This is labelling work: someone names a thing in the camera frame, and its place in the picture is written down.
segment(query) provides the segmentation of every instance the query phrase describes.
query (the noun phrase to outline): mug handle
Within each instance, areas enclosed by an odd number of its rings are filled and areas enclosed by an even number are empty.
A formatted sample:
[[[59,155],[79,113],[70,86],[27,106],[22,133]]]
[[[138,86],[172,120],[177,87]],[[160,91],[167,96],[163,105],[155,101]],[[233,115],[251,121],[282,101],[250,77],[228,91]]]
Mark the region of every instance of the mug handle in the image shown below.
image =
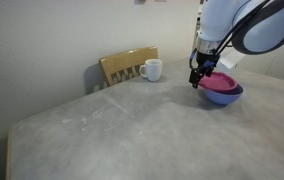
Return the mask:
[[[144,72],[145,72],[145,65],[140,66],[139,72],[140,72],[141,76],[146,77],[146,74],[143,74],[142,71],[141,71],[142,68],[144,68]]]

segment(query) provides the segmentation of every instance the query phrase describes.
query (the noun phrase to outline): table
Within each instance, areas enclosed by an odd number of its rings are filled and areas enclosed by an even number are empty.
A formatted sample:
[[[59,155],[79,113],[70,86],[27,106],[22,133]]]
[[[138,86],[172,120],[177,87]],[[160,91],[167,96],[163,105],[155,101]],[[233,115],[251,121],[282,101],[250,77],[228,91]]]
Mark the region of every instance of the table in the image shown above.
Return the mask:
[[[243,96],[209,102],[187,60],[12,127],[13,180],[284,180],[284,80],[241,72]]]

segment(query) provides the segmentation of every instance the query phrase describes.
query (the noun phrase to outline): chair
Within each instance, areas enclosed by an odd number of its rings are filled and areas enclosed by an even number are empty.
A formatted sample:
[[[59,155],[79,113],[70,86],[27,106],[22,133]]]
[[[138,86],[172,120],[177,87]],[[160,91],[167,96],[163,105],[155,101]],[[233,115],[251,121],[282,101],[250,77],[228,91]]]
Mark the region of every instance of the chair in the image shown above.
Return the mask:
[[[139,68],[147,59],[157,59],[155,46],[134,49],[103,57],[99,60],[109,86],[140,75]]]

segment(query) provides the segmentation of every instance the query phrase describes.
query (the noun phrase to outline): mug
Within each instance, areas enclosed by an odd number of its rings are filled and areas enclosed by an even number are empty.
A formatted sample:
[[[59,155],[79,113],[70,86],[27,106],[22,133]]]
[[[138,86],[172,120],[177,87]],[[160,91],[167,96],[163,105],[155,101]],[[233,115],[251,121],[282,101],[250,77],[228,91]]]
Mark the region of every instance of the mug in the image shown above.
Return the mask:
[[[162,72],[162,61],[160,59],[148,59],[145,64],[140,67],[139,70],[141,76],[148,78],[149,81],[157,81],[160,79]]]

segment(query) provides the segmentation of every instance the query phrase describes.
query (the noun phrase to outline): white wall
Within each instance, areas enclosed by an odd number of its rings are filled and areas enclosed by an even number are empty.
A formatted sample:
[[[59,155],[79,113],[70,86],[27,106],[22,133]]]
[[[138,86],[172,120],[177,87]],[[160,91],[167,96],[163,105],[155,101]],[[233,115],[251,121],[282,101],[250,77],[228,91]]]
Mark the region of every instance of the white wall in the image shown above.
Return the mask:
[[[236,70],[247,70],[284,79],[284,45],[267,54],[246,55]]]
[[[189,56],[196,0],[0,1],[0,178],[13,122],[103,86],[97,61],[155,45],[164,61]]]

